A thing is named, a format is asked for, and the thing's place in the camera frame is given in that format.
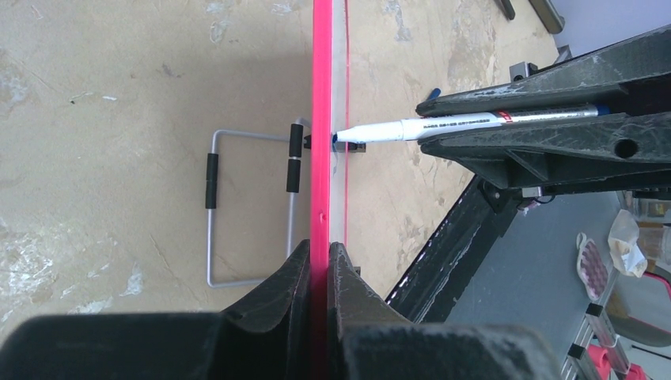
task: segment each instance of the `white marker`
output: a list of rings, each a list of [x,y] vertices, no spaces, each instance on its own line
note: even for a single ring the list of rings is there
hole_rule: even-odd
[[[501,127],[504,124],[519,124],[545,120],[577,119],[608,115],[608,107],[584,104],[570,107],[539,108],[526,111],[495,111],[467,113],[423,119],[403,119],[388,123],[365,124],[339,131],[334,142],[374,143],[378,141],[411,141],[443,133],[467,131],[469,129]]]

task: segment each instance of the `black foam grip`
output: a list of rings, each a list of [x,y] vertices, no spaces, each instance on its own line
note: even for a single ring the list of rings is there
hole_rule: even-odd
[[[289,157],[301,157],[303,154],[303,126],[291,124],[289,135]]]
[[[514,20],[515,19],[515,8],[513,8],[513,5],[510,3],[510,0],[502,0],[501,5],[503,5],[503,14],[506,15],[508,20]]]
[[[289,160],[289,169],[286,171],[286,192],[295,192],[301,187],[301,160]]]
[[[217,175],[219,173],[219,155],[207,154],[207,175],[205,186],[205,208],[217,208]]]

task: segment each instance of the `hole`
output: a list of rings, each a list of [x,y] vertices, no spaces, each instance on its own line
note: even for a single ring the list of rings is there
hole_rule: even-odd
[[[619,158],[632,158],[639,152],[639,144],[631,139],[620,140],[615,144],[615,155]]]
[[[242,313],[240,313],[239,311],[235,311],[235,310],[231,310],[227,314],[234,321],[239,321],[244,316],[244,315],[242,315]]]

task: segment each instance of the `metal rod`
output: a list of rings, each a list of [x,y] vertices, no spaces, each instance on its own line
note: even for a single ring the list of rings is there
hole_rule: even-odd
[[[289,217],[286,220],[286,257],[294,251],[294,217],[296,215],[296,193],[289,193]]]
[[[218,138],[220,135],[228,135],[228,136],[237,136],[237,137],[246,137],[250,139],[262,139],[262,140],[270,140],[270,141],[280,141],[280,142],[289,142],[289,137],[285,136],[277,136],[277,135],[267,135],[264,133],[253,133],[253,132],[243,132],[243,131],[234,131],[230,129],[219,129],[214,132],[212,135],[212,147],[210,149],[210,153],[216,154],[217,153],[217,142]],[[295,197],[292,194],[290,197],[290,214],[288,218],[289,222],[289,227],[287,231],[287,247],[290,246],[289,241],[292,240],[293,236],[293,223],[294,223],[294,212],[293,212],[293,202],[295,202]],[[259,283],[262,283],[265,278],[263,279],[241,279],[237,281],[225,281],[225,282],[216,282],[214,280],[214,210],[215,209],[208,209],[207,210],[207,273],[206,273],[206,278],[207,278],[207,285],[209,287],[212,287],[214,289],[221,289],[224,287],[243,287],[243,286],[248,286],[248,285],[257,285]],[[291,254],[291,251],[289,248],[287,248],[287,256]]]
[[[297,118],[296,121],[294,122],[294,124],[300,124],[303,127],[307,127],[307,128],[312,128],[313,127],[313,123],[310,120],[307,120],[306,118],[303,118],[303,117]]]

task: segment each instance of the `beige floor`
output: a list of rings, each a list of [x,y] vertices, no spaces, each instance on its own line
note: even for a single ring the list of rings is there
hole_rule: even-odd
[[[211,1],[0,3],[0,340],[37,314],[220,310],[249,291],[205,284],[205,157],[218,128],[285,135],[309,116],[312,6]],[[493,0],[351,2],[351,122],[551,63],[552,38],[513,3],[507,22]],[[286,146],[220,149],[218,276],[270,273]],[[409,142],[350,163],[349,250],[385,294],[470,174]]]

